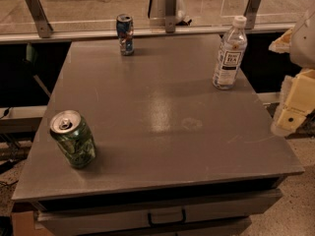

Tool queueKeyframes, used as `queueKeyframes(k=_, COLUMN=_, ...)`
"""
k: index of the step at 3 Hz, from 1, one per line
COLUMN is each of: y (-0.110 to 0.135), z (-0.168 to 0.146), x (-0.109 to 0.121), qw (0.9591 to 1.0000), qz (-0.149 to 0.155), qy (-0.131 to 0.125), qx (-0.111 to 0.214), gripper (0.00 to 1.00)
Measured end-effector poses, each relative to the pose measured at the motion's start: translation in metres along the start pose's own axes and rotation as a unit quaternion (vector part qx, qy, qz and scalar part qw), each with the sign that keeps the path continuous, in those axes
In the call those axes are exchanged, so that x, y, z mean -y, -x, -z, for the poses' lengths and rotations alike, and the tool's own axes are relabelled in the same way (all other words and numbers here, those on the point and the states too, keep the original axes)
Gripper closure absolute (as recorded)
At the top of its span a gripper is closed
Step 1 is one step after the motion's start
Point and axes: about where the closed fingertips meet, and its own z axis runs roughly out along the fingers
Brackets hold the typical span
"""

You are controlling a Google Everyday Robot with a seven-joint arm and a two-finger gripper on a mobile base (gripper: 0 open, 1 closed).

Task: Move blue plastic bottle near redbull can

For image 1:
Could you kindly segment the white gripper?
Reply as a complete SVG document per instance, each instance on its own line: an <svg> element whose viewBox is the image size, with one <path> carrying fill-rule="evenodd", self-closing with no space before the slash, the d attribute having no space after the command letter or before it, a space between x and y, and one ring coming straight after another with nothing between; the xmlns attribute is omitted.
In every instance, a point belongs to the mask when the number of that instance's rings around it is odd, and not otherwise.
<svg viewBox="0 0 315 236"><path fill-rule="evenodd" d="M285 76L271 131L286 137L293 134L315 110L315 7L310 7L296 22L274 40L269 50L288 53L290 61L302 68L295 77Z"/></svg>

